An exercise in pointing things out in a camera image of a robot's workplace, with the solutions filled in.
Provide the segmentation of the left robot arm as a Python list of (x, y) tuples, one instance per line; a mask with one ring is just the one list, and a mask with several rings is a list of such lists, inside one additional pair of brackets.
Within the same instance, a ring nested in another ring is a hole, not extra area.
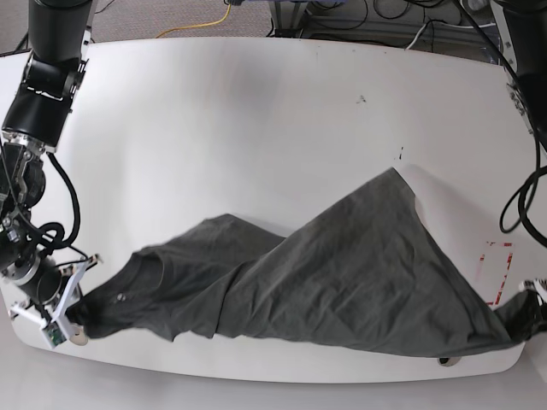
[(501, 62), (509, 78), (509, 96), (534, 141), (534, 169), (503, 207), (499, 229), (509, 234), (522, 226), (535, 242), (545, 246), (546, 236), (531, 222), (528, 213), (538, 183), (546, 175), (542, 163), (546, 154), (546, 2), (490, 1), (499, 45), (493, 43), (462, 1), (454, 4)]

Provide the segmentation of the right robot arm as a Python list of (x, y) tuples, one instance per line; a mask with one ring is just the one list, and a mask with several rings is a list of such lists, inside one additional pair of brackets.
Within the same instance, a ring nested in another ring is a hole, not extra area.
[[(85, 77), (96, 7), (94, 1), (29, 3), (29, 56), (1, 127), (1, 274), (28, 296), (46, 324), (52, 321), (47, 307), (66, 283), (50, 257), (71, 249), (80, 229), (77, 194), (55, 153)], [(44, 156), (68, 188), (71, 231), (59, 222), (31, 222), (45, 191)]]

